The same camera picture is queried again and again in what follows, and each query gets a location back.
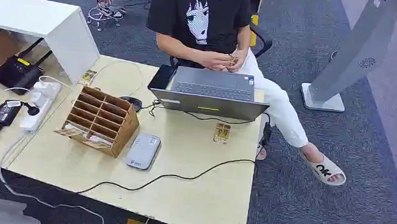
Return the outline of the person's right hand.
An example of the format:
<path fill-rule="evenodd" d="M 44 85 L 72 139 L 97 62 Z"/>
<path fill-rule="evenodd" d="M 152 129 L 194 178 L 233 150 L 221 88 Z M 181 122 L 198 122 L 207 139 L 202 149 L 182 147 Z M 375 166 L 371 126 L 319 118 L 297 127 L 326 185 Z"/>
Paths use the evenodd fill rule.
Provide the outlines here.
<path fill-rule="evenodd" d="M 201 51 L 198 53 L 196 62 L 206 69 L 226 70 L 232 65 L 233 59 L 229 54 Z"/>

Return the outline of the person's left hand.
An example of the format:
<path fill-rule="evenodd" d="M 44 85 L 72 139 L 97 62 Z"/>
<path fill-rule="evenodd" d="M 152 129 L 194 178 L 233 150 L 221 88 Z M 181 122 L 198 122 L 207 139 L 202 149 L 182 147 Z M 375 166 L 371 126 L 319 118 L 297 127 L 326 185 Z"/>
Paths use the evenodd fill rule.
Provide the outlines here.
<path fill-rule="evenodd" d="M 244 64 L 248 55 L 249 49 L 235 50 L 234 53 L 229 54 L 230 62 L 227 65 L 227 70 L 230 72 L 238 71 Z"/>

